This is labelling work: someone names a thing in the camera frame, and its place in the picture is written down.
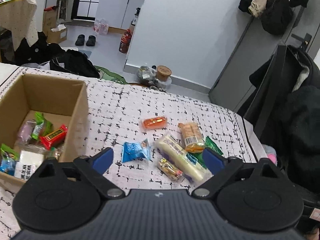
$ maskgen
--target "pair of black shoes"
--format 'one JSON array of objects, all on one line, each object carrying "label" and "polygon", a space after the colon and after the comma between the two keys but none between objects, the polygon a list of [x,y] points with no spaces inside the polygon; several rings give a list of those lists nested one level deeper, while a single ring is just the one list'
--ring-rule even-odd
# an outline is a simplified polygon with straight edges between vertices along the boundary
[{"label": "pair of black shoes", "polygon": [[[76,46],[83,46],[84,45],[84,39],[85,39],[85,36],[83,34],[80,34],[78,36],[78,39],[76,41]],[[86,43],[87,46],[94,46],[96,45],[96,37],[93,36],[93,35],[90,35],[88,40],[87,40],[87,43]]]}]

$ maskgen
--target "gray door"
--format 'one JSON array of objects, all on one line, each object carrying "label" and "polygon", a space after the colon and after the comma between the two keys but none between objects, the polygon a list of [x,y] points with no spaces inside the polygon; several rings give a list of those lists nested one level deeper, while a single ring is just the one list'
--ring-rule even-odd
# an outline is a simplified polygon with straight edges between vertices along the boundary
[{"label": "gray door", "polygon": [[320,0],[309,0],[300,19],[297,18],[300,7],[296,7],[294,19],[282,37],[267,33],[260,20],[254,19],[209,92],[210,101],[236,112],[255,89],[249,76],[271,57],[281,40],[299,46],[301,42],[292,38],[292,33],[303,38],[306,33],[315,36],[320,23],[319,4]]}]

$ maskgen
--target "green mat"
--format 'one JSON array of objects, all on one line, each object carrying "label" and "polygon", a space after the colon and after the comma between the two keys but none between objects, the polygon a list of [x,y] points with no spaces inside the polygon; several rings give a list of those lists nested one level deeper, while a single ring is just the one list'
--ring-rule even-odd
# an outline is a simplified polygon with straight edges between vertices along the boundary
[{"label": "green mat", "polygon": [[118,75],[117,73],[111,72],[104,67],[95,66],[98,70],[100,79],[113,81],[119,84],[127,85],[128,82],[125,81],[124,77]]}]

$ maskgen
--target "small cardboard box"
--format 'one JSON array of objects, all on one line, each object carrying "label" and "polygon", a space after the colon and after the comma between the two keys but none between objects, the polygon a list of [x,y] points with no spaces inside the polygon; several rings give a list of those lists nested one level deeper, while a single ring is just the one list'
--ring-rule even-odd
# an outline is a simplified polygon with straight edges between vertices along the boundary
[{"label": "small cardboard box", "polygon": [[42,31],[44,32],[45,36],[48,36],[48,32],[55,28],[57,24],[57,11],[49,11],[43,12],[43,26]]},{"label": "small cardboard box", "polygon": [[[35,112],[44,113],[53,129],[68,127],[63,153],[59,162],[72,162],[85,155],[88,99],[86,84],[80,80],[45,75],[20,76],[0,100],[0,144],[14,148],[17,133]],[[0,186],[17,193],[24,180],[0,172]]]},{"label": "small cardboard box", "polygon": [[65,41],[67,39],[67,33],[68,29],[63,29],[59,32],[53,32],[52,30],[49,30],[48,32],[48,38],[47,43],[57,43],[59,44],[62,41]]}]

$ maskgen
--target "red candy wrapper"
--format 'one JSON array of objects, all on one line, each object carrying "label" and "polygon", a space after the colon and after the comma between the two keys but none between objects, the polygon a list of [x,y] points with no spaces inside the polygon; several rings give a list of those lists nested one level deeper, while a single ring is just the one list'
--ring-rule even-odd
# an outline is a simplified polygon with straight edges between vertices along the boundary
[{"label": "red candy wrapper", "polygon": [[47,150],[51,147],[57,146],[62,143],[67,135],[68,128],[63,124],[59,129],[49,133],[46,136],[41,136],[40,140]]}]

